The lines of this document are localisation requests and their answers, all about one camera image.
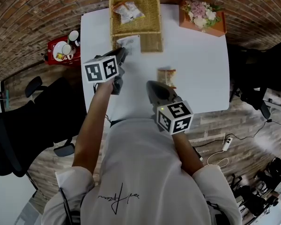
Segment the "black chair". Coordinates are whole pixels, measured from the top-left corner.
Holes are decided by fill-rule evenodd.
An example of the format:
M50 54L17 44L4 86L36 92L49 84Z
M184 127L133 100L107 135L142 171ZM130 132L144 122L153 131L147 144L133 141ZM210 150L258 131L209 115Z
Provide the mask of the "black chair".
M230 77L235 82L230 102L240 89L241 100L261 110L269 119L270 112L263 97L267 88L281 91L281 43L265 52L228 45L228 55Z
M22 177L33 160L53 142L67 140L55 149L58 156L74 152L72 137L79 133L86 111L65 78L49 87L42 86L40 77L32 80L25 90L30 96L43 90L21 108L0 113L0 175L14 173Z

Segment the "wicker basket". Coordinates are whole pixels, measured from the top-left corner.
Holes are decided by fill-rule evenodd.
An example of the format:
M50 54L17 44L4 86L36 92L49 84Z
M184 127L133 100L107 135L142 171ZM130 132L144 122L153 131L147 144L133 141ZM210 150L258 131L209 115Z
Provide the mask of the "wicker basket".
M121 25L121 16L112 10L112 7L121 1L134 1L145 17ZM139 34L142 53L163 51L159 0L109 0L109 8L113 49L120 47L118 39Z

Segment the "mug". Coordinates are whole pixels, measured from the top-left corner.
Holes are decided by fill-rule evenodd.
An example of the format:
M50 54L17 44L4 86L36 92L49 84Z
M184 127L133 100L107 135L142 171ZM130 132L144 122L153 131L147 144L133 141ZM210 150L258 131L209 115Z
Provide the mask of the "mug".
M80 46L79 32L76 30L71 31L71 33L69 34L69 41L75 42L75 45L79 47Z
M74 57L74 53L76 52L76 48L70 44L65 44L62 49L62 54L67 56L69 60L71 60Z

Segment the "orange planter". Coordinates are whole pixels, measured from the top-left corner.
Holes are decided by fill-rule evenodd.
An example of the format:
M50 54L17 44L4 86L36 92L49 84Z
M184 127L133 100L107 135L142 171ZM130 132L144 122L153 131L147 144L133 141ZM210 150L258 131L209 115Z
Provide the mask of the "orange planter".
M202 31L202 29L198 28L193 22L191 22L189 15L181 9L181 7L185 5L185 1L183 1L179 5L179 26L183 28L189 28L196 31ZM226 21L224 12L217 12L217 15L221 18L220 22L217 22L213 27L209 27L205 29L205 33L221 37L226 34Z

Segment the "plate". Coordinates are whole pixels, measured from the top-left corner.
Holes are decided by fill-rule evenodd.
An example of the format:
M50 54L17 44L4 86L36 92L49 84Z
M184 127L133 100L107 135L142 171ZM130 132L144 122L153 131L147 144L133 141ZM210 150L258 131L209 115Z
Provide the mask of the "plate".
M54 59L55 59L56 61L62 62L63 60L67 59L66 56L65 56L65 59L63 59L63 60L62 60L62 59L59 59L59 58L56 58L57 53L62 53L61 49L62 49L62 47L63 47L64 45L66 45L66 44L67 44L67 42L61 41L61 42L58 42L58 43L55 45L55 47L54 47L54 49L53 49L53 57L54 57Z

